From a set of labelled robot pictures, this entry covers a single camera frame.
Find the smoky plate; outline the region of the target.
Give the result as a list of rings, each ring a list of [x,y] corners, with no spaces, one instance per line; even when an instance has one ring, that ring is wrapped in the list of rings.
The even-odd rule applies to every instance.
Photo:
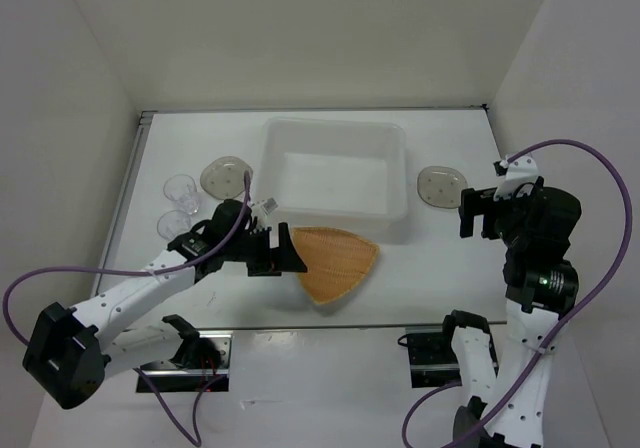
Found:
[[[245,174],[252,178],[253,170],[244,160],[235,156],[220,157],[202,171],[200,186],[215,199],[237,198],[245,191]]]
[[[417,176],[418,196],[435,208],[457,209],[461,204],[461,192],[467,188],[466,178],[449,167],[428,166]]]

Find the orange woven basket plate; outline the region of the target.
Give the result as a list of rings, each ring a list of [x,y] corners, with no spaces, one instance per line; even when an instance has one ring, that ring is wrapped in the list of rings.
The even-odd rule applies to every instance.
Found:
[[[307,266],[299,273],[302,289],[316,305],[340,300],[355,290],[375,265],[380,248],[354,233],[329,227],[292,230],[297,253]]]

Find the clear cup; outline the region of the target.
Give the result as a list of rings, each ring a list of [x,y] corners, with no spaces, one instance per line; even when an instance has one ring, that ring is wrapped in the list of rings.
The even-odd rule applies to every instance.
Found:
[[[163,214],[156,225],[159,236],[169,242],[189,232],[191,227],[191,217],[182,210],[173,210]]]
[[[165,197],[188,215],[200,209],[200,198],[195,180],[186,174],[170,177],[163,186]]]

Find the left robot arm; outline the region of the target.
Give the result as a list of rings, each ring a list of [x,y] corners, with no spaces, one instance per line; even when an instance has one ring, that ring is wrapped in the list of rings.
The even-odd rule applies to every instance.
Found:
[[[143,328],[134,324],[227,262],[245,264],[250,277],[306,272],[287,223],[278,225],[276,246],[270,232],[245,203],[223,201],[211,219],[176,237],[122,283],[70,308],[46,307],[27,344],[25,370],[69,410],[86,402],[106,379],[146,363],[167,360],[181,369],[219,365],[215,343],[180,315],[165,315]]]

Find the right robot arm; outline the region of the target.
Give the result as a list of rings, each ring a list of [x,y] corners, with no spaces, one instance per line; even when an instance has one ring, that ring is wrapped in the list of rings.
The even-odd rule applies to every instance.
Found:
[[[463,190],[459,215],[461,237],[472,236],[475,218],[482,217],[482,237],[506,247],[502,357],[494,360],[488,321],[460,310],[445,317],[438,349],[459,366],[463,403],[454,418],[457,446],[541,447],[556,350],[543,341],[576,302],[578,275],[565,254],[581,204],[545,186],[529,156],[500,161],[495,169],[502,184]]]

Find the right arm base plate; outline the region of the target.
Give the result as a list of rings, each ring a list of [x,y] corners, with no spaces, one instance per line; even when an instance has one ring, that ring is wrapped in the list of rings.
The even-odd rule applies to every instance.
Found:
[[[480,344],[488,352],[493,374],[498,374],[499,363],[490,324],[484,318],[457,319],[450,315],[440,326],[408,327],[396,340],[406,349],[413,388],[441,387],[460,380],[458,359],[451,347],[457,327],[476,328],[488,336],[488,340]]]

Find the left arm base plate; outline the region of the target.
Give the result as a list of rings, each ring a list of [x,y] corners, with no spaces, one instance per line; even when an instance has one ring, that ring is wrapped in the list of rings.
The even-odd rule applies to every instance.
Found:
[[[203,330],[201,337],[208,345],[202,342],[181,361],[158,360],[140,367],[160,393],[197,393],[204,387],[207,392],[229,390],[233,333]]]

